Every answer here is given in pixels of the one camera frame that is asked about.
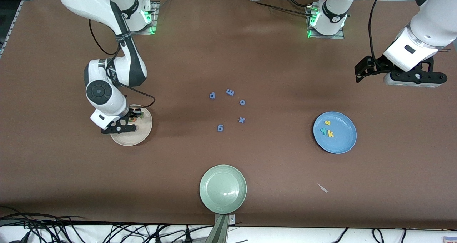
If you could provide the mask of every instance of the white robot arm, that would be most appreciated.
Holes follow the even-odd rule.
[[[457,37],[456,0],[416,0],[419,12],[397,35],[394,42],[375,59],[366,56],[355,66],[356,82],[386,72],[389,85],[438,87],[447,76],[433,72],[433,55]],[[422,71],[422,64],[428,64]]]
[[[107,25],[114,31],[124,56],[114,60],[96,59],[84,70],[86,96],[96,108],[90,119],[102,128],[103,133],[134,131],[135,126],[110,128],[119,119],[134,116],[126,98],[113,84],[131,87],[141,85],[147,77],[146,66],[138,54],[132,34],[118,5],[110,0],[61,0],[65,7],[77,15]]]
[[[132,32],[142,30],[151,23],[146,14],[151,10],[150,0],[111,0],[119,7]]]
[[[318,13],[310,26],[322,35],[334,35],[344,26],[347,11],[354,0],[320,0]]]

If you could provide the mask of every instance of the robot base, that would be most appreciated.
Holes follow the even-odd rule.
[[[130,105],[130,107],[139,108],[140,105]],[[142,115],[140,117],[136,118],[134,121],[129,121],[129,124],[136,126],[135,131],[111,134],[111,138],[113,138],[117,144],[122,146],[134,146],[140,144],[149,136],[153,123],[152,115],[147,108],[142,108],[141,112]]]
[[[311,14],[312,16],[306,17],[307,36],[308,38],[320,38],[320,39],[344,39],[343,28],[334,35],[323,35],[317,32],[317,30],[311,26],[311,23],[315,22],[318,16],[318,2],[313,2],[305,8],[305,13]]]
[[[148,22],[146,27],[139,31],[132,31],[132,34],[142,34],[142,35],[151,35],[155,34],[155,30],[157,29],[157,20],[159,18],[159,7],[160,2],[158,1],[145,1],[144,10],[143,12],[145,21]]]

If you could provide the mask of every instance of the brown table surface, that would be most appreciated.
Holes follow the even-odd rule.
[[[448,76],[436,89],[387,86],[382,75],[355,83],[371,5],[355,1],[346,38],[323,40],[307,38],[300,15],[247,0],[168,1],[157,33],[134,37],[148,69],[138,89],[157,98],[153,131],[122,147],[89,118],[83,69],[107,55],[87,19],[59,0],[25,2],[0,59],[0,203],[98,221],[211,224],[199,182],[228,164],[247,180],[240,225],[457,228],[455,51],[435,56],[435,71]],[[378,56],[417,10],[379,2]],[[94,31],[116,48],[108,28],[95,22]],[[356,125],[348,153],[313,139],[316,117],[330,110]]]

